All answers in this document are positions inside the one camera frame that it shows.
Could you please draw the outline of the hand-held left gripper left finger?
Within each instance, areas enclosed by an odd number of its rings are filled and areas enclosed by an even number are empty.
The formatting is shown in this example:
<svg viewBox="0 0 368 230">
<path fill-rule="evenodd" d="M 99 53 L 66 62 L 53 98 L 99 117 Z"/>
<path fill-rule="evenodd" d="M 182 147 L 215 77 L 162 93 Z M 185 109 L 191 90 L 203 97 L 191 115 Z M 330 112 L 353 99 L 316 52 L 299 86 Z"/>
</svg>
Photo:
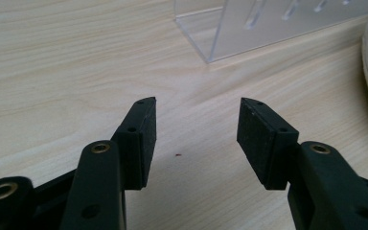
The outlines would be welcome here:
<svg viewBox="0 0 368 230">
<path fill-rule="evenodd" d="M 109 140 L 80 156 L 59 230 L 126 230 L 126 190 L 147 186 L 156 143 L 156 99 L 135 102 Z"/>
</svg>

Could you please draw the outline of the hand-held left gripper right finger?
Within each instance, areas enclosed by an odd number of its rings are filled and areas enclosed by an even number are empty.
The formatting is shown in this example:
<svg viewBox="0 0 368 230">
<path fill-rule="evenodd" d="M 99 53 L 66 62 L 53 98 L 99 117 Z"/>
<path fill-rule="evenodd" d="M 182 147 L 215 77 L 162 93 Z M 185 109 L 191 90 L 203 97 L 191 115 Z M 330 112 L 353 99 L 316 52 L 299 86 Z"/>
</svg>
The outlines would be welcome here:
<svg viewBox="0 0 368 230">
<path fill-rule="evenodd" d="M 368 179 L 324 143 L 299 132 L 265 103 L 242 98 L 237 141 L 268 190 L 288 190 L 297 230 L 368 230 Z"/>
</svg>

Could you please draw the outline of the clear acrylic stand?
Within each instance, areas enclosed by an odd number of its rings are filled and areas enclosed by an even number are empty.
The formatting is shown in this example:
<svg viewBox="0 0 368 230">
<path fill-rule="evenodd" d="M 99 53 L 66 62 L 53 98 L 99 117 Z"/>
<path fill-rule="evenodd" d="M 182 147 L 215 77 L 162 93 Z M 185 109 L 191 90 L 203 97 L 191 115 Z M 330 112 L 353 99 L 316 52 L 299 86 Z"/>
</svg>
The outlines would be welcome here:
<svg viewBox="0 0 368 230">
<path fill-rule="evenodd" d="M 174 14 L 211 63 L 368 15 L 368 0 L 174 0 Z"/>
</svg>

